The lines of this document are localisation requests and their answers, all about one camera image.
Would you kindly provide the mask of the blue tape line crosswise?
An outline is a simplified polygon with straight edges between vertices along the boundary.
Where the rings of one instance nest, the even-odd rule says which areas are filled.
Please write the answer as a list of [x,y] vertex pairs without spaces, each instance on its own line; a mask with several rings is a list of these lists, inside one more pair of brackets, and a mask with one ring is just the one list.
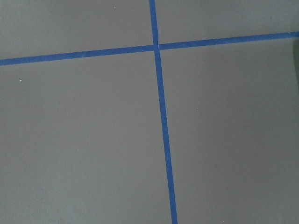
[[[255,42],[255,41],[266,41],[266,40],[275,40],[275,39],[298,38],[298,36],[299,36],[298,32],[275,33],[275,34],[266,34],[266,35],[249,35],[249,36],[216,38],[216,39],[187,41],[187,42],[162,43],[159,44],[158,48],[160,50],[182,49],[182,48],[212,46],[212,45],[241,43],[241,42]],[[155,49],[154,45],[143,45],[143,46],[134,46],[134,47],[99,49],[99,50],[61,53],[61,54],[52,54],[52,55],[28,56],[28,57],[1,59],[0,65],[7,66],[7,65],[26,64],[26,63],[69,60],[69,59],[86,58],[86,57],[151,52],[154,51],[154,49]]]

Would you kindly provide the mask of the blue tape line lengthwise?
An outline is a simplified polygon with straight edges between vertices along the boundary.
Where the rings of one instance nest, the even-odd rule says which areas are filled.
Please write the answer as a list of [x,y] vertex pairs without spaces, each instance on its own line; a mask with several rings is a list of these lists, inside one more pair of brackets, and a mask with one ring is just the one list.
[[159,48],[156,3],[154,0],[149,1],[149,9],[150,9],[150,19],[151,19],[151,28],[152,28],[153,51],[155,56],[159,108],[160,108],[163,143],[164,143],[166,175],[167,175],[167,184],[168,184],[169,201],[170,201],[171,222],[173,224],[177,224],[178,216],[177,216],[175,187],[174,187],[172,161],[171,161],[171,147],[170,147],[170,140],[169,140],[168,121],[167,121],[167,112],[166,112],[165,95],[164,95],[162,61],[161,61],[161,53]]

